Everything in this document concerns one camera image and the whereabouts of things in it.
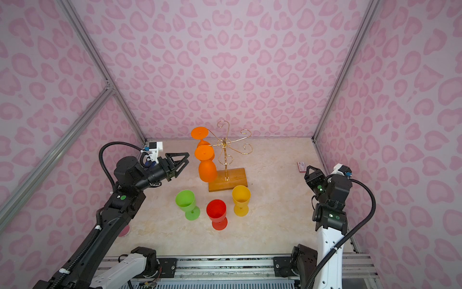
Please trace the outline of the orange wine glass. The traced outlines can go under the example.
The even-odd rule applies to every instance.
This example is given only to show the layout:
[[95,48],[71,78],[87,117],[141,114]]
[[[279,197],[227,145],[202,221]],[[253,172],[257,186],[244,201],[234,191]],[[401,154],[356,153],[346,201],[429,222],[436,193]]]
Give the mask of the orange wine glass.
[[216,165],[213,162],[214,149],[208,145],[198,146],[195,150],[195,157],[200,161],[199,177],[203,182],[211,183],[218,176]]
[[203,126],[198,126],[191,131],[191,137],[199,141],[197,147],[210,145],[210,143],[205,140],[205,138],[208,137],[208,134],[209,130]]

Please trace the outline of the orange wine glass front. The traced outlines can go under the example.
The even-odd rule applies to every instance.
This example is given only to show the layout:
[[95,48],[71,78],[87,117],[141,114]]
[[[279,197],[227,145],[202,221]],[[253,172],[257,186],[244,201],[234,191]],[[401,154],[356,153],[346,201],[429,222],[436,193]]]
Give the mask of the orange wine glass front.
[[200,161],[199,177],[203,182],[211,183],[218,176],[216,165],[213,162],[214,149],[208,145],[198,146],[195,150],[195,157]]

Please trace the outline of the green plastic wine glass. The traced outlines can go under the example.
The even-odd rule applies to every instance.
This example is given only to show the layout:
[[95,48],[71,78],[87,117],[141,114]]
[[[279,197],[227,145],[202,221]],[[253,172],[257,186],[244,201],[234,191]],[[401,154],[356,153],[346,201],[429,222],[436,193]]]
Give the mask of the green plastic wine glass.
[[191,190],[180,191],[175,198],[176,205],[185,213],[187,220],[197,220],[200,208],[196,204],[196,196]]

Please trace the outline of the red plastic wine glass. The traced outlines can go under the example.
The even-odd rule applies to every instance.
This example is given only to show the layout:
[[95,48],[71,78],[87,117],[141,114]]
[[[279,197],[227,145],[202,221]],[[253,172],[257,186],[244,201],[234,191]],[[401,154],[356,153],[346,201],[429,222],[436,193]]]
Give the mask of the red plastic wine glass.
[[212,221],[212,227],[217,231],[222,231],[226,228],[228,222],[226,218],[227,207],[220,199],[214,199],[206,208],[206,213]]

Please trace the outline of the yellow plastic wine glass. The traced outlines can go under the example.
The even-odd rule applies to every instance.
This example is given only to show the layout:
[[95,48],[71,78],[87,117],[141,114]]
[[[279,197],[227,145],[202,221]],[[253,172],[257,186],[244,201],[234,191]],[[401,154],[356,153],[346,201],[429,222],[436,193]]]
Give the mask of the yellow plastic wine glass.
[[250,190],[244,185],[237,185],[232,190],[234,202],[234,213],[239,217],[244,217],[249,213],[249,202],[251,199]]

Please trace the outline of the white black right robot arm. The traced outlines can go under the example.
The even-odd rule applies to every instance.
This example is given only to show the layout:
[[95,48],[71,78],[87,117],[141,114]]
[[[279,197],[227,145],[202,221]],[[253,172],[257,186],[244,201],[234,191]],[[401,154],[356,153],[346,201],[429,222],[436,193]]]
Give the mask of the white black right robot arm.
[[295,246],[289,258],[273,258],[276,277],[298,276],[300,289],[342,288],[343,245],[348,220],[345,203],[353,183],[349,167],[337,164],[331,175],[307,166],[305,182],[314,193],[317,203],[312,216],[317,233],[318,249],[302,244]]

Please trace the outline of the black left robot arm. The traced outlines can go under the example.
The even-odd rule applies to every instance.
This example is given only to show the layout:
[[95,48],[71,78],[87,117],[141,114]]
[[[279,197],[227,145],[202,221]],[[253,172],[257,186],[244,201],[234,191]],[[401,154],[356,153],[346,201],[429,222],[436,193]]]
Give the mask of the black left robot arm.
[[124,157],[115,167],[117,188],[97,210],[96,225],[77,251],[50,280],[39,280],[35,289],[89,289],[97,268],[116,238],[129,225],[146,199],[144,191],[177,178],[189,163],[190,154],[167,153],[149,169],[136,157]]

